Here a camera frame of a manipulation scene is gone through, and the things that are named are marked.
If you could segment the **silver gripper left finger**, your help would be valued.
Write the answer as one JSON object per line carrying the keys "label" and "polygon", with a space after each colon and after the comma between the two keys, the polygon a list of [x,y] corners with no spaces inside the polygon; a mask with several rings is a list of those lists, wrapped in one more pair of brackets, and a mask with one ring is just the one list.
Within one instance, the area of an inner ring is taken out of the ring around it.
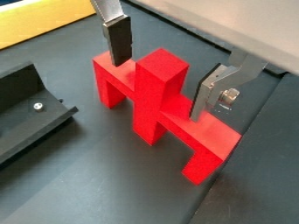
{"label": "silver gripper left finger", "polygon": [[130,17],[122,12],[118,0],[89,0],[102,20],[112,64],[118,67],[132,57]]}

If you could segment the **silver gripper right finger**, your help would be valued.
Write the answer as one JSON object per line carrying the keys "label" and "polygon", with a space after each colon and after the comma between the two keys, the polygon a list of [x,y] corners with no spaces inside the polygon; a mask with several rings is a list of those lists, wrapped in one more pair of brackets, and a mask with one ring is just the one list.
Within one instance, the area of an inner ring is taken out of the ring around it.
{"label": "silver gripper right finger", "polygon": [[219,63],[199,82],[189,118],[196,122],[201,113],[217,102],[231,105],[239,97],[236,87],[252,81],[265,66],[267,61],[233,47],[228,56],[228,66]]}

